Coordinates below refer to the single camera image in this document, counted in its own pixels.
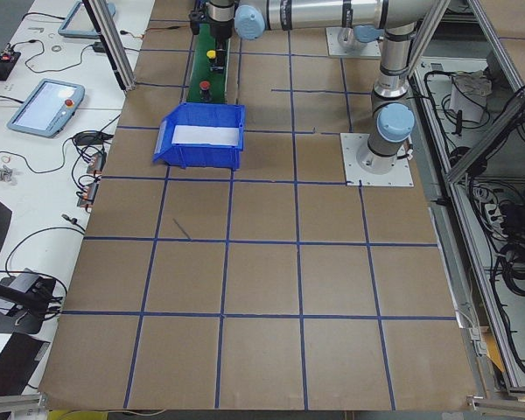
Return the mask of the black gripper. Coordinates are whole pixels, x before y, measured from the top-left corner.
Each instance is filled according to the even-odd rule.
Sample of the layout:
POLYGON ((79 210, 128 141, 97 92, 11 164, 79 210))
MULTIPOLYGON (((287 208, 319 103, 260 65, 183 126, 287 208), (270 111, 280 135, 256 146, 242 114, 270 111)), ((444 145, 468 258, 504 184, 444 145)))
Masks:
POLYGON ((209 34, 214 39, 215 71, 225 70, 225 51, 232 36, 235 12, 233 10, 192 10, 189 23, 193 36, 200 34, 202 25, 208 25, 209 34))

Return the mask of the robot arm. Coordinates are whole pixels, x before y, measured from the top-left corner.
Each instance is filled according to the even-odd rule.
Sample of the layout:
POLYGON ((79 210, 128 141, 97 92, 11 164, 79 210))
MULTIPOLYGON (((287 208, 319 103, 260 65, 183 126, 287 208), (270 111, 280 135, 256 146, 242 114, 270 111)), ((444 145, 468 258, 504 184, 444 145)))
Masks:
POLYGON ((338 35, 338 41, 344 46, 355 48, 358 44, 368 44, 376 41, 383 34, 384 30, 377 29, 372 25, 356 25, 342 28, 338 35))
POLYGON ((226 64, 226 43, 233 34, 254 40, 266 31, 334 28, 336 44, 345 51, 379 42, 379 75, 372 90, 374 128, 355 161, 365 172, 386 175, 414 129, 414 114, 402 103, 410 73, 447 5, 422 0, 199 1, 189 21, 193 34, 199 34, 201 25, 209 27, 219 67, 226 64))

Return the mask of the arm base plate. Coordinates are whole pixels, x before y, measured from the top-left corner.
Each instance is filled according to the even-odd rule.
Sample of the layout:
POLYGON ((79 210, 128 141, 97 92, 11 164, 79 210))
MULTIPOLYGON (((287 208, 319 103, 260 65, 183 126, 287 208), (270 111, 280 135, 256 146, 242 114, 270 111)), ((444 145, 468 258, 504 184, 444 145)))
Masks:
POLYGON ((327 51, 330 57, 378 60, 381 51, 377 40, 364 43, 355 37, 354 29, 327 27, 325 29, 327 51))
POLYGON ((393 157, 379 157, 368 148, 367 133, 341 133, 341 151, 349 186, 413 187, 403 146, 393 157))

